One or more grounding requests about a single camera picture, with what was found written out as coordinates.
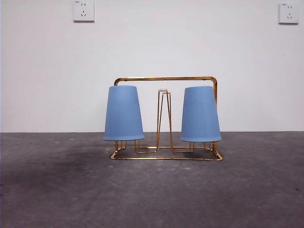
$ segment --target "ribbed cup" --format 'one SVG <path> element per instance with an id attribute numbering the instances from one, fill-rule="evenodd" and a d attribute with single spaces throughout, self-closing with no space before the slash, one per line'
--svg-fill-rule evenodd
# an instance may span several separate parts
<path id="1" fill-rule="evenodd" d="M 109 88 L 104 140 L 143 139 L 143 125 L 137 89 L 130 85 Z"/>
<path id="2" fill-rule="evenodd" d="M 196 86 L 185 89 L 181 140 L 213 142 L 221 140 L 219 119 L 213 87 Z"/>

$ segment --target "wall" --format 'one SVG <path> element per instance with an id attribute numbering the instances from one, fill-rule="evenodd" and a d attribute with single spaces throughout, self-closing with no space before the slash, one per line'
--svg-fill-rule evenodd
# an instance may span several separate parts
<path id="1" fill-rule="evenodd" d="M 95 0 L 95 23 L 73 23 L 71 0 L 2 0 L 1 131 L 102 132 L 108 87 L 148 76 L 217 78 L 222 131 L 303 131 L 304 2 L 297 26 L 278 25 L 277 4 Z M 158 88 L 179 131 L 183 89 L 202 84 L 133 84 L 144 130 Z"/>

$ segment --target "gray concrete floor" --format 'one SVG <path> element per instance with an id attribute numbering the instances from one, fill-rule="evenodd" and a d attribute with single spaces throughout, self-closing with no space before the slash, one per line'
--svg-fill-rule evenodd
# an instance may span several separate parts
<path id="1" fill-rule="evenodd" d="M 304 227 L 304 132 L 222 133 L 213 162 L 111 160 L 102 137 L 3 133 L 1 227 Z"/>

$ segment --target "wall socket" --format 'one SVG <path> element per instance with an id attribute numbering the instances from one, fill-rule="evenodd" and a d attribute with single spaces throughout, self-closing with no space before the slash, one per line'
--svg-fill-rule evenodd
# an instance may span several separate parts
<path id="1" fill-rule="evenodd" d="M 299 3 L 283 2 L 279 3 L 279 24 L 299 23 Z"/>
<path id="2" fill-rule="evenodd" d="M 93 22 L 95 17 L 94 0 L 74 0 L 73 20 L 74 22 Z"/>

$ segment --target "gold wire frame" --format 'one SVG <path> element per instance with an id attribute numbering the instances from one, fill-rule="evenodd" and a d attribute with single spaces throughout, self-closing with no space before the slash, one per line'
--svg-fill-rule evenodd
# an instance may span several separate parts
<path id="1" fill-rule="evenodd" d="M 215 97 L 215 104 L 217 105 L 217 94 L 218 94 L 218 83 L 216 78 L 211 76 L 194 76 L 194 77 L 121 77 L 115 80 L 114 86 L 117 86 L 119 82 L 128 82 L 128 81 L 212 81 L 213 82 L 213 92 Z M 162 120 L 162 107 L 164 97 L 167 100 L 168 107 L 168 118 L 169 118 L 169 127 L 170 127 L 170 145 L 169 146 L 160 146 L 160 132 L 161 132 L 161 120 Z M 202 146 L 196 146 L 196 143 L 190 142 L 188 147 L 174 146 L 173 145 L 173 136 L 172 136 L 172 122 L 171 122 L 171 93 L 168 91 L 158 91 L 158 108 L 157 108 L 157 130 L 156 130 L 156 146 L 141 146 L 139 140 L 134 140 L 134 146 L 127 146 L 127 141 L 123 146 L 123 141 L 115 141 L 115 151 L 111 155 L 111 159 L 115 160 L 197 160 L 197 161 L 220 161 L 223 160 L 223 157 L 218 152 L 217 142 L 209 142 L 209 147 L 206 147 L 206 143 L 203 142 Z M 211 155 L 214 155 L 214 158 L 187 158 L 187 157 L 117 157 L 117 155 L 122 153 L 122 150 L 133 148 L 137 154 L 140 153 L 157 153 L 158 149 L 161 148 L 171 148 L 173 154 L 176 153 L 189 153 L 194 152 L 195 149 L 203 149 L 208 151 Z M 152 151 L 139 151 L 138 149 L 153 149 Z"/>

